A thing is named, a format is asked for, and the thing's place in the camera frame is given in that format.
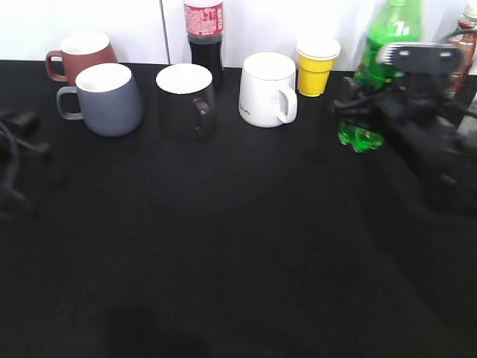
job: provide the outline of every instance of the green plastic object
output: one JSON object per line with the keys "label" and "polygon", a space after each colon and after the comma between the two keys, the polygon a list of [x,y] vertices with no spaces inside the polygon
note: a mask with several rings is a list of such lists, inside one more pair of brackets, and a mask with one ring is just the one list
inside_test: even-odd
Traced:
{"label": "green plastic object", "polygon": [[[379,50],[389,43],[421,41],[422,32],[421,0],[388,0],[371,25],[355,79],[375,90],[392,82],[396,71],[392,66],[377,63]],[[338,138],[358,153],[377,149],[384,142],[380,134],[345,123],[340,124]]]}

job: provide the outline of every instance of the bottle label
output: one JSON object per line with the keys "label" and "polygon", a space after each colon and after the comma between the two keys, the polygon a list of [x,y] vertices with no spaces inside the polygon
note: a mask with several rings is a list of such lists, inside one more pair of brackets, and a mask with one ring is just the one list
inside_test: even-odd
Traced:
{"label": "bottle label", "polygon": [[191,35],[219,35],[224,28],[222,3],[212,7],[192,7],[184,5],[186,29]]}

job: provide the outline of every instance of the paper cup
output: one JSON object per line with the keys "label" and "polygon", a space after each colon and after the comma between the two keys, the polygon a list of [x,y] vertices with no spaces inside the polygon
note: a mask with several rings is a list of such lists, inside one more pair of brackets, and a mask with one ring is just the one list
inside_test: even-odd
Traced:
{"label": "paper cup", "polygon": [[322,95],[335,58],[340,54],[340,44],[330,38],[305,38],[298,41],[297,51],[300,54],[298,91],[307,97]]}

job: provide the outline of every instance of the bottle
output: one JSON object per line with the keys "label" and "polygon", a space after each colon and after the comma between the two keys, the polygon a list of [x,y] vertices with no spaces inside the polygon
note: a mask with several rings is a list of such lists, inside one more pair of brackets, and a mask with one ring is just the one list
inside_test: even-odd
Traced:
{"label": "bottle", "polygon": [[224,29],[222,0],[184,0],[184,11],[192,63],[206,67],[212,73],[217,91],[224,79],[221,58]]}
{"label": "bottle", "polygon": [[[469,1],[464,14],[458,21],[457,30],[469,30],[477,27],[477,1]],[[477,46],[477,35],[467,34],[452,39],[454,46],[464,54],[464,62],[461,68],[452,74],[454,94],[459,94],[474,63]]]}
{"label": "bottle", "polygon": [[[367,37],[361,64],[355,74],[355,80],[362,85],[382,89],[397,76],[392,66],[378,64],[379,50],[384,45],[396,42],[416,42],[422,37],[421,0],[388,0],[374,20]],[[340,142],[351,144],[353,149],[362,153],[379,148],[384,142],[380,134],[346,123],[340,124],[338,133]]]}

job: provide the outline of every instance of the red mug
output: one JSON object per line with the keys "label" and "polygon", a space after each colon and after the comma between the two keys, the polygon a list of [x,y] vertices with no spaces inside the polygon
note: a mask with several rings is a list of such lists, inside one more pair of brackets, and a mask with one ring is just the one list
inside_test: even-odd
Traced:
{"label": "red mug", "polygon": [[[61,57],[65,75],[58,75],[53,70],[53,57]],[[46,71],[52,80],[68,82],[70,86],[74,86],[76,76],[84,69],[102,63],[117,63],[118,59],[108,36],[89,32],[64,39],[60,44],[60,51],[50,51],[45,61]]]}

